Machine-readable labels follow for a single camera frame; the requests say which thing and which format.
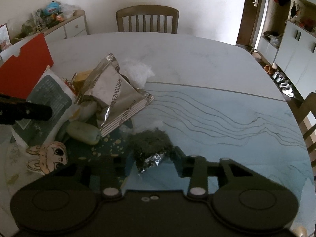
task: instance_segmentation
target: silver snack package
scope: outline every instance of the silver snack package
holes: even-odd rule
[[[97,122],[104,137],[153,101],[154,97],[134,89],[119,73],[113,54],[105,57],[86,79],[76,103],[96,101]]]

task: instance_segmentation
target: slipper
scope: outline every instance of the slipper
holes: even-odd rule
[[[283,82],[279,85],[280,88],[287,88],[290,87],[289,83]]]
[[[282,92],[287,95],[288,97],[293,98],[294,97],[294,92],[293,89],[291,87],[286,87],[282,89]]]
[[[277,71],[274,72],[274,74],[272,75],[272,78],[273,78],[273,79],[276,79],[276,78],[279,76],[279,74],[280,74],[280,73],[277,72]]]
[[[276,82],[280,83],[284,81],[284,76],[282,76],[281,74],[279,74],[279,76],[276,78]]]

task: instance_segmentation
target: wooden chair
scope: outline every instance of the wooden chair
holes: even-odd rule
[[[303,101],[302,105],[298,110],[298,114],[296,116],[296,120],[298,124],[301,124],[308,113],[311,112],[314,117],[316,117],[316,93],[311,92],[306,99]],[[307,130],[303,134],[303,138],[308,146],[307,151],[310,154],[312,151],[316,149],[316,140],[311,137],[311,134],[316,130],[316,124],[313,125],[309,130]],[[311,159],[312,168],[316,166],[316,159]]]
[[[123,17],[128,17],[128,31],[132,31],[132,16],[136,16],[136,32],[139,32],[138,15],[143,15],[143,32],[146,32],[146,15],[150,15],[150,32],[154,32],[153,15],[157,15],[157,32],[160,32],[160,15],[164,17],[163,32],[167,33],[167,16],[172,16],[171,33],[176,34],[178,31],[179,11],[161,5],[137,5],[127,7],[116,12],[116,22],[118,31],[124,32]]]

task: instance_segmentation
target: cartoon face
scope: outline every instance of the cartoon face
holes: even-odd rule
[[[55,169],[67,164],[66,147],[55,141],[49,145],[34,146],[26,150],[32,155],[39,155],[39,160],[29,161],[27,167],[33,171],[42,171],[49,174]]]

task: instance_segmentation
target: shoe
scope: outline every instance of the shoe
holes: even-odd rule
[[[279,74],[280,74],[280,73],[277,72],[277,71],[274,72],[274,74],[272,75],[272,78],[273,78],[273,79],[276,79],[276,78],[279,76]]]
[[[293,89],[289,86],[289,87],[286,87],[286,88],[283,88],[282,89],[282,92],[287,95],[288,97],[291,97],[293,98],[294,97],[294,92],[293,92]]]
[[[287,88],[290,87],[289,83],[283,82],[279,85],[280,88]]]
[[[279,76],[276,78],[276,82],[277,83],[281,83],[284,81],[284,76],[282,76],[281,74],[279,74]]]
[[[263,69],[268,73],[271,70],[271,67],[269,65],[265,65]]]

